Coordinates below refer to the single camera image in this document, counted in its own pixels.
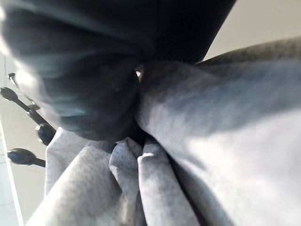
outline dark clothing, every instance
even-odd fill
[[[234,0],[1,0],[20,89],[65,129],[120,140],[133,127],[134,69],[203,59]]]

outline wrinkled fabric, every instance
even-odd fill
[[[136,119],[154,139],[59,130],[28,225],[299,225],[300,43],[145,65]]]

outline gray cloth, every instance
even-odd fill
[[[300,46],[145,65],[137,121],[156,141],[59,130],[28,225],[299,225]]]

